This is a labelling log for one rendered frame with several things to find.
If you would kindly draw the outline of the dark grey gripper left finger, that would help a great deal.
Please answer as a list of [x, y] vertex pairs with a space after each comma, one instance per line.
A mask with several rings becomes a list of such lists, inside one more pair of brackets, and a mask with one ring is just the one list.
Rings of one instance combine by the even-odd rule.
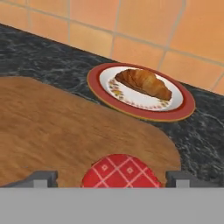
[[17, 188], [49, 188], [58, 186], [57, 171], [35, 171], [28, 177], [16, 182], [11, 182], [4, 187]]

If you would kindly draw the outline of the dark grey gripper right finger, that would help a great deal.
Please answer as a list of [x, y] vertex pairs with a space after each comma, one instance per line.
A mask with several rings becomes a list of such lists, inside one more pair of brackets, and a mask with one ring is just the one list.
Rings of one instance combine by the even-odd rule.
[[166, 177], [166, 187], [174, 188], [208, 188], [208, 187], [218, 187], [217, 184], [209, 183], [204, 180], [199, 180], [192, 174], [184, 171], [167, 171]]

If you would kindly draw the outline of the wooden cutting board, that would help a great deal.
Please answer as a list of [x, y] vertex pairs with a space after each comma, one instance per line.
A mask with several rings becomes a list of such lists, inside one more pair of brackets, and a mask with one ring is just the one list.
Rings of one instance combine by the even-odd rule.
[[0, 78], [0, 186], [37, 170], [79, 186], [88, 168], [113, 153], [145, 162], [160, 181], [180, 167], [160, 129], [32, 78]]

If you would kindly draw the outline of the jam jar with red checked lid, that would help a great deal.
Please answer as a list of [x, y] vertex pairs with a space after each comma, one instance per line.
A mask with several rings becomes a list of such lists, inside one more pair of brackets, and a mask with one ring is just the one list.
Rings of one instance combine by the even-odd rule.
[[84, 175], [82, 187], [160, 188], [162, 184], [140, 159], [127, 154], [111, 154], [95, 162]]

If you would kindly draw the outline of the brown croissant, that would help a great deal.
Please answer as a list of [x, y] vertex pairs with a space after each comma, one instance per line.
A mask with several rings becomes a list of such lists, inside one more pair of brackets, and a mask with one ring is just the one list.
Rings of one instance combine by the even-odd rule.
[[139, 93], [169, 101], [172, 92], [149, 70], [126, 69], [115, 76], [115, 80]]

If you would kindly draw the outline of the red rimmed white plate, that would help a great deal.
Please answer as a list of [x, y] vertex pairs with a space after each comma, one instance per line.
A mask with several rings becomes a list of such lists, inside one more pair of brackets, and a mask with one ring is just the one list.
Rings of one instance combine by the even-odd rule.
[[127, 69], [147, 67], [125, 64], [104, 63], [94, 67], [87, 75], [91, 91], [105, 104], [129, 116], [154, 122], [176, 122], [191, 116], [196, 108], [192, 94], [173, 78], [148, 69], [171, 91], [171, 99], [163, 101], [139, 93], [115, 80], [115, 76]]

